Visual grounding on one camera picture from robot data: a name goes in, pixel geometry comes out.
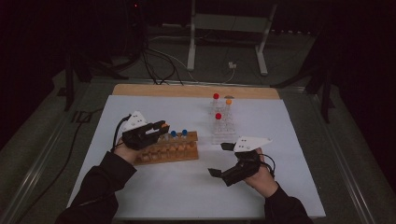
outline metal stand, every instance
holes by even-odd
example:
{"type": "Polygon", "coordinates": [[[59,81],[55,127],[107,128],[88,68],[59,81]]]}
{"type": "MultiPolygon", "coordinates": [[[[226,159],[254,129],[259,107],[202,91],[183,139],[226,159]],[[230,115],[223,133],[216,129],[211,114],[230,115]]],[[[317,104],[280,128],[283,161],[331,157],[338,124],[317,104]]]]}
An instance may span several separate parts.
{"type": "Polygon", "coordinates": [[[196,13],[195,0],[191,0],[191,36],[187,69],[189,71],[194,70],[196,50],[195,29],[256,32],[262,33],[262,42],[255,48],[260,73],[262,76],[268,75],[262,51],[271,30],[272,21],[276,13],[276,7],[277,5],[272,6],[268,18],[209,15],[196,13]]]}

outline white table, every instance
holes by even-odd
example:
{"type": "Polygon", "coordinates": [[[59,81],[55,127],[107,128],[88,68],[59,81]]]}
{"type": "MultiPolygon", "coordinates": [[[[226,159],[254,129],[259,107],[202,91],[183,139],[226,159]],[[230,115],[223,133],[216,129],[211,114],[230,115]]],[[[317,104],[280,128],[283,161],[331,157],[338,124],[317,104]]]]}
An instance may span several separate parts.
{"type": "MultiPolygon", "coordinates": [[[[156,89],[153,86],[146,88],[144,90],[147,92],[156,89]]],[[[195,87],[175,87],[176,90],[184,88],[194,90],[195,87]]],[[[219,90],[246,91],[244,89],[246,88],[219,90]]],[[[161,90],[166,95],[170,93],[167,90],[172,90],[172,87],[161,87],[161,90]]],[[[219,145],[211,144],[208,113],[212,94],[213,92],[208,92],[206,98],[110,95],[70,202],[77,194],[84,175],[92,166],[99,164],[106,151],[111,148],[119,121],[129,113],[140,110],[148,121],[166,120],[171,130],[197,131],[199,160],[137,166],[137,173],[126,184],[125,189],[117,193],[120,207],[115,218],[263,218],[264,199],[259,193],[243,181],[226,187],[221,179],[210,176],[207,171],[207,168],[224,171],[236,164],[236,157],[232,152],[223,151],[219,145]]],[[[289,195],[303,202],[309,216],[324,217],[315,183],[283,101],[234,99],[232,112],[237,134],[270,137],[274,140],[263,147],[263,152],[276,162],[276,180],[289,195]]]]}

